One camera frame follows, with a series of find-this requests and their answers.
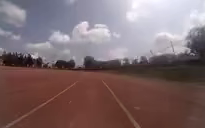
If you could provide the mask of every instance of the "red running track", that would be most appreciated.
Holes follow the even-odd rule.
[[[0,67],[0,128],[201,127],[205,86]]]

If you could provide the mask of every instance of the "green tree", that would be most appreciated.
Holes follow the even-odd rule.
[[[205,25],[192,28],[186,41],[191,53],[198,55],[201,59],[205,58]]]

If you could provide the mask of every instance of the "pole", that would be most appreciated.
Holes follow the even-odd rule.
[[[175,53],[175,50],[174,50],[174,46],[173,46],[172,41],[170,41],[170,44],[171,44],[171,47],[172,47],[173,53],[176,54],[176,53]]]

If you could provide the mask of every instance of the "tree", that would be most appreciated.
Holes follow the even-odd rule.
[[[132,61],[132,64],[138,64],[138,59],[134,59],[134,60]]]
[[[187,37],[187,47],[191,53],[198,55],[201,59],[205,58],[205,25],[192,28]]]
[[[62,69],[65,68],[66,65],[66,61],[64,60],[57,60],[57,62],[55,63],[55,67]]]
[[[141,56],[140,57],[140,64],[148,64],[148,59],[146,58],[146,56]]]
[[[71,59],[69,62],[68,62],[68,68],[75,68],[75,61],[73,59]]]
[[[95,67],[95,60],[92,56],[86,56],[84,58],[84,66],[85,68],[93,68]]]
[[[37,66],[38,68],[41,68],[41,67],[42,67],[42,64],[43,64],[42,58],[41,58],[41,57],[38,57],[38,58],[36,59],[36,66]]]
[[[123,59],[123,61],[124,61],[124,65],[129,65],[129,64],[130,64],[130,62],[129,62],[129,59],[128,59],[128,58],[124,58],[124,59]]]

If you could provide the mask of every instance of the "treeline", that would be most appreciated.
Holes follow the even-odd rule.
[[[37,68],[59,68],[72,69],[75,67],[75,61],[57,60],[55,64],[49,66],[49,63],[44,63],[41,57],[33,58],[31,54],[23,54],[18,52],[3,52],[1,58],[5,66],[16,67],[37,67]]]
[[[55,63],[55,67],[59,69],[72,69],[75,68],[75,61],[71,59],[70,61],[65,61],[65,60],[57,60]]]
[[[2,60],[5,66],[42,67],[43,65],[43,60],[41,57],[33,58],[30,54],[17,52],[3,52]]]

